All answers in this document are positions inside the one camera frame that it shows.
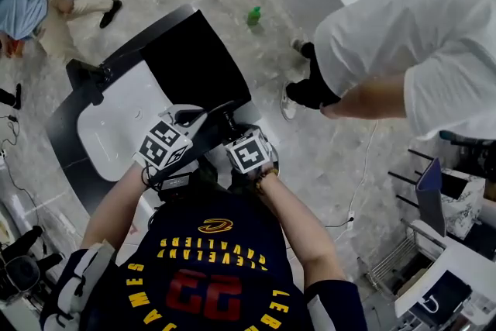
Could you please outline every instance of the person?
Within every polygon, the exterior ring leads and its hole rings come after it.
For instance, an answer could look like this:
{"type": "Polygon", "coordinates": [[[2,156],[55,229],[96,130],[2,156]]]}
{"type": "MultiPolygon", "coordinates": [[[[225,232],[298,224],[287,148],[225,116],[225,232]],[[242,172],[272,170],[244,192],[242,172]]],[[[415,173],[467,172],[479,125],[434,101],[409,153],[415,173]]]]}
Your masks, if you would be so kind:
{"type": "Polygon", "coordinates": [[[310,78],[284,87],[330,119],[406,118],[420,139],[440,130],[496,139],[496,0],[359,0],[294,40],[310,78]]]}
{"type": "Polygon", "coordinates": [[[5,53],[12,40],[33,37],[47,55],[64,66],[72,59],[85,62],[74,45],[67,21],[92,12],[103,12],[105,28],[121,9],[119,0],[0,0],[0,41],[5,53]]]}
{"type": "Polygon", "coordinates": [[[15,95],[0,88],[0,102],[8,106],[12,106],[16,110],[21,109],[21,85],[17,84],[15,87],[15,95]]]}
{"type": "MultiPolygon", "coordinates": [[[[188,190],[153,215],[137,251],[105,269],[78,329],[367,329],[357,287],[346,280],[332,239],[275,172],[265,167],[249,184],[238,174],[225,190],[201,163],[188,190]],[[304,293],[293,284],[281,227],[303,266],[304,293]]],[[[104,240],[121,247],[146,189],[142,174],[135,163],[96,209],[81,249],[43,307],[42,329],[68,326],[75,315],[60,305],[85,300],[92,281],[74,269],[99,260],[82,260],[88,249],[104,240]]]]}

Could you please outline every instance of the bracelet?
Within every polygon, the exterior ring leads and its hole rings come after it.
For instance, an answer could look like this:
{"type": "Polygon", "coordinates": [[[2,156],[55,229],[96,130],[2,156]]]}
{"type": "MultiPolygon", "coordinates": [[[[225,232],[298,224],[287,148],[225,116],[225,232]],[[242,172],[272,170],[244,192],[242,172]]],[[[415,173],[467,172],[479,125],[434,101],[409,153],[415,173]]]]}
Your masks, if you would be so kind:
{"type": "Polygon", "coordinates": [[[262,191],[262,188],[261,188],[261,183],[262,183],[262,180],[268,175],[268,174],[275,174],[275,176],[278,176],[279,175],[279,170],[277,168],[271,168],[269,170],[266,170],[264,171],[263,173],[261,173],[257,179],[255,180],[255,191],[259,194],[259,195],[262,195],[264,192],[262,191]]]}

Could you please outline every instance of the black shoe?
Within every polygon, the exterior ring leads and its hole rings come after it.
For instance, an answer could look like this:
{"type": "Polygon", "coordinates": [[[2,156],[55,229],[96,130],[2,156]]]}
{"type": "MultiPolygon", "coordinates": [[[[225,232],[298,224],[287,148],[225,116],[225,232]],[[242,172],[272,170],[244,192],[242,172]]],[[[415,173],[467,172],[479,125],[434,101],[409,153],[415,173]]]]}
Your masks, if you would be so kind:
{"type": "Polygon", "coordinates": [[[35,225],[33,226],[33,230],[36,232],[38,237],[40,237],[43,234],[43,228],[41,226],[35,225]]]}
{"type": "Polygon", "coordinates": [[[122,2],[120,0],[114,0],[114,4],[112,5],[112,8],[108,10],[104,15],[102,20],[100,21],[100,28],[104,29],[106,28],[109,23],[112,22],[114,19],[115,14],[121,9],[122,7],[122,2]]]}
{"type": "Polygon", "coordinates": [[[21,109],[21,85],[18,84],[15,87],[15,104],[13,106],[14,109],[21,109]]]}

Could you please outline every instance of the wrist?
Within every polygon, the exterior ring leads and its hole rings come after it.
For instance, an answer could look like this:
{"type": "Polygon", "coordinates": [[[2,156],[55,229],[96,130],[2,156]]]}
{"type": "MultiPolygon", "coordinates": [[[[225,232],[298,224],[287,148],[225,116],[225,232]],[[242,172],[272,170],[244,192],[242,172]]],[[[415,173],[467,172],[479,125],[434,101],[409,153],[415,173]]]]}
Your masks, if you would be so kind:
{"type": "Polygon", "coordinates": [[[266,187],[270,186],[271,184],[277,181],[279,181],[277,175],[274,172],[270,172],[269,174],[264,175],[260,178],[260,182],[259,182],[260,189],[264,191],[266,187]]]}
{"type": "Polygon", "coordinates": [[[263,171],[261,174],[259,174],[259,176],[255,180],[255,191],[257,192],[258,195],[264,194],[264,190],[262,189],[262,185],[261,185],[262,181],[267,179],[269,175],[273,175],[277,178],[277,174],[279,174],[279,171],[273,167],[268,168],[265,171],[263,171]]]}
{"type": "Polygon", "coordinates": [[[133,179],[139,180],[140,184],[147,188],[148,177],[144,167],[140,163],[134,161],[127,172],[133,175],[133,179]]]}

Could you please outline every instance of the power outlet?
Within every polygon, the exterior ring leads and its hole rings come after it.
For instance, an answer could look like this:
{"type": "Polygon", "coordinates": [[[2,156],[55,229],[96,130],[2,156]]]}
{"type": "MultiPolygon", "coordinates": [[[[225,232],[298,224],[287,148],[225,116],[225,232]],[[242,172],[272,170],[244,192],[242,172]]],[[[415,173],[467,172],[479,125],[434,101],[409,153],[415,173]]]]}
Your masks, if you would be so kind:
{"type": "Polygon", "coordinates": [[[348,219],[352,219],[353,218],[353,221],[349,221],[347,224],[346,224],[346,228],[348,230],[351,230],[353,229],[353,222],[354,222],[354,219],[355,219],[355,212],[354,211],[350,211],[348,212],[348,219]]]}

